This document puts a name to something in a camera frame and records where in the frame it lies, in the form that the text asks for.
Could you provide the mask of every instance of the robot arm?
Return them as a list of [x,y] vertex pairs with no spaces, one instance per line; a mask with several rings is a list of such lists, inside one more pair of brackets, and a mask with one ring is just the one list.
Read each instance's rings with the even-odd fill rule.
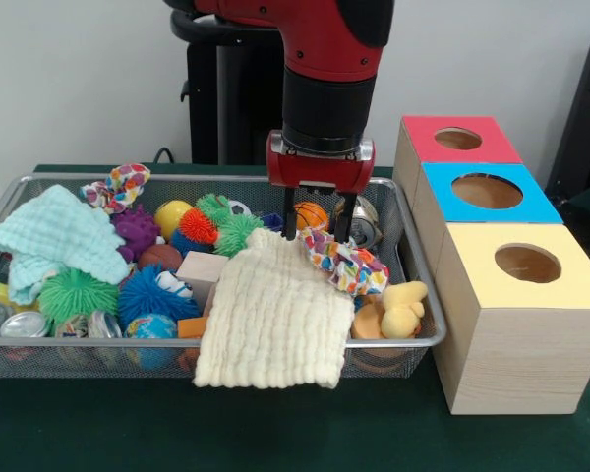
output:
[[[171,6],[177,1],[167,0]],[[344,195],[335,236],[349,234],[356,194],[374,167],[363,139],[376,74],[388,41],[393,0],[194,0],[199,12],[245,24],[269,24],[284,42],[281,131],[268,137],[271,183],[287,188],[285,235],[295,235],[293,191],[327,187]]]

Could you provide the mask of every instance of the tin can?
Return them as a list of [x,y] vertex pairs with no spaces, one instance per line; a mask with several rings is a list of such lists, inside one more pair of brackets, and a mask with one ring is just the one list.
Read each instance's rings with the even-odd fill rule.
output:
[[[122,337],[122,331],[116,317],[102,310],[94,310],[89,316],[88,321],[89,337],[93,339],[115,339]],[[96,357],[107,368],[117,367],[123,357],[121,347],[97,347],[94,351]]]
[[21,312],[5,320],[0,326],[2,337],[44,337],[50,323],[39,312]]
[[[9,317],[0,326],[2,337],[44,337],[50,331],[50,323],[39,312],[21,312]],[[34,354],[34,347],[7,347],[4,357],[21,362]]]
[[[332,226],[336,219],[343,213],[345,200],[341,199],[334,207]],[[360,249],[370,249],[380,243],[383,234],[379,228],[378,212],[369,200],[360,195],[356,197],[356,205],[352,213],[352,225],[350,236]]]
[[[55,327],[57,338],[81,338],[88,336],[88,318],[83,314],[74,315],[66,322]],[[69,367],[84,367],[92,364],[92,356],[82,346],[60,346],[59,355]]]

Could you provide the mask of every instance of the wooden box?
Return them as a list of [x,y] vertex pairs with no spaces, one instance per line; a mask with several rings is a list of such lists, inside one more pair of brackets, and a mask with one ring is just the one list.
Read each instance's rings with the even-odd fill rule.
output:
[[423,162],[519,164],[522,161],[489,116],[404,116],[393,180],[413,208]]
[[424,163],[413,215],[431,273],[447,222],[561,223],[522,164]]
[[451,223],[436,282],[452,414],[576,410],[590,378],[590,261],[564,226]]

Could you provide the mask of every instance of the metal basket rim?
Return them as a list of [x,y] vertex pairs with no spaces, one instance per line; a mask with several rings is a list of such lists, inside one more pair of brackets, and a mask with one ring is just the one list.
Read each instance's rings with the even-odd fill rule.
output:
[[[99,180],[107,177],[108,174],[100,172],[33,172],[14,179],[9,187],[5,190],[0,199],[0,219],[8,215],[18,200],[19,194],[23,191],[24,185],[35,180]],[[197,175],[197,174],[151,174],[151,181],[163,182],[268,182],[267,176],[261,175]],[[396,202],[400,208],[400,217],[404,231],[407,234],[409,247],[414,253],[416,268],[419,279],[424,281],[429,289],[428,301],[431,308],[435,334],[425,338],[413,339],[348,339],[346,341],[347,349],[379,349],[379,348],[424,348],[433,347],[440,342],[446,335],[446,324],[443,316],[442,305],[439,300],[435,283],[432,280],[430,272],[426,265],[426,258],[417,236],[415,223],[410,213],[406,197],[402,190],[391,179],[385,177],[372,177],[370,184],[384,185],[393,190]],[[22,347],[22,346],[39,346],[39,347],[112,347],[112,348],[134,348],[134,347],[152,347],[152,348],[199,348],[201,341],[199,339],[59,339],[52,337],[43,338],[3,338],[0,337],[0,346],[3,347]]]

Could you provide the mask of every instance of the black cable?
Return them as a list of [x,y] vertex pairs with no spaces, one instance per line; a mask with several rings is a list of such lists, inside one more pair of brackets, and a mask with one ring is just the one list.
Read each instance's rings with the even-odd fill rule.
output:
[[153,164],[157,164],[159,162],[159,159],[161,158],[162,154],[168,155],[168,160],[170,160],[171,164],[175,163],[175,158],[173,157],[173,153],[170,151],[170,149],[168,147],[163,147],[155,154],[155,159],[153,160]]

